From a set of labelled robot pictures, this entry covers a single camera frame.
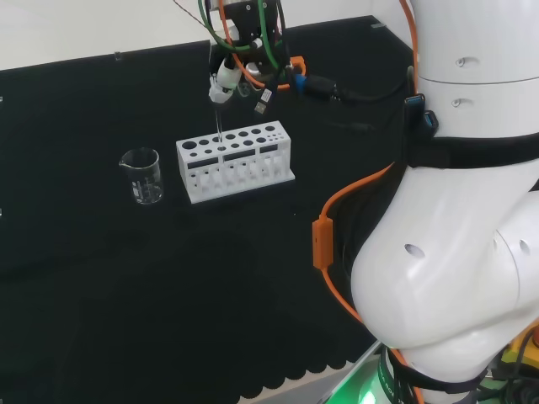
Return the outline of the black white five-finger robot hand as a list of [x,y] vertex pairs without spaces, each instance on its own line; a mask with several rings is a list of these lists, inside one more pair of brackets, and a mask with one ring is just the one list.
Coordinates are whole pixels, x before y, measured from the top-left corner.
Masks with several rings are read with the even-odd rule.
[[234,94],[258,97],[262,114],[279,91],[291,89],[296,67],[285,40],[280,1],[200,1],[211,36],[209,97],[224,105]]

